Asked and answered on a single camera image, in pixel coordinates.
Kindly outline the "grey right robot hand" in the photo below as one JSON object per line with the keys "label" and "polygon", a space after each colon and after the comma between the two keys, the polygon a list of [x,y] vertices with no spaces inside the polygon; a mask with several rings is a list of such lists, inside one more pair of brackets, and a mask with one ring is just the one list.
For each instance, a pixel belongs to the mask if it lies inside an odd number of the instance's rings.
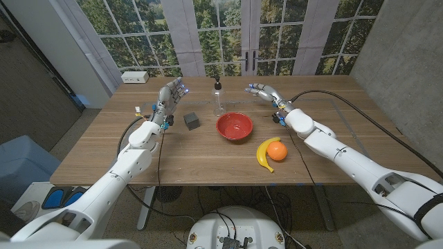
{"label": "grey right robot hand", "polygon": [[277,90],[269,85],[253,83],[249,84],[249,86],[246,87],[244,90],[247,93],[271,102],[273,106],[287,113],[290,113],[295,109],[289,101],[285,100]]}

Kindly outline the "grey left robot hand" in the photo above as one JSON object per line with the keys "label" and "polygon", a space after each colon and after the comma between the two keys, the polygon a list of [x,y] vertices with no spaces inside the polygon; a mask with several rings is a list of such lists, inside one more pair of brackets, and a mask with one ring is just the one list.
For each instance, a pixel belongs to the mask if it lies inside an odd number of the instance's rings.
{"label": "grey left robot hand", "polygon": [[167,83],[159,91],[151,121],[160,126],[164,125],[167,117],[175,112],[179,101],[188,92],[189,90],[183,85],[182,77]]}

